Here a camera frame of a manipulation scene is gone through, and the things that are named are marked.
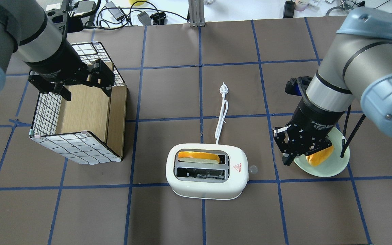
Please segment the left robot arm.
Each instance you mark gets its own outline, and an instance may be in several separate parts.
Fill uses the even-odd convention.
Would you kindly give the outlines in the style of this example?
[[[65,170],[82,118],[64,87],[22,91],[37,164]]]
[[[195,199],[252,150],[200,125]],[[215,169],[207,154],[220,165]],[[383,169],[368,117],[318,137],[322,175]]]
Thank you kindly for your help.
[[[111,96],[113,71],[102,60],[85,64],[67,42],[67,33],[83,30],[81,19],[95,14],[67,9],[44,10],[35,0],[0,0],[0,92],[12,54],[33,72],[29,82],[40,93],[53,93],[71,100],[67,86],[86,85]]]

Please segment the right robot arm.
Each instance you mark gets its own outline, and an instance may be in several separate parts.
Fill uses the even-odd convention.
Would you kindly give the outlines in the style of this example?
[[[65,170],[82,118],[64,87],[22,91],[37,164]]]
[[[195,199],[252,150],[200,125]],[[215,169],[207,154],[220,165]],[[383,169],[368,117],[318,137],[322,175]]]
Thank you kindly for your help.
[[[301,100],[285,127],[272,129],[284,165],[330,147],[328,134],[354,99],[392,137],[392,13],[352,10],[315,75],[291,79],[285,92]]]

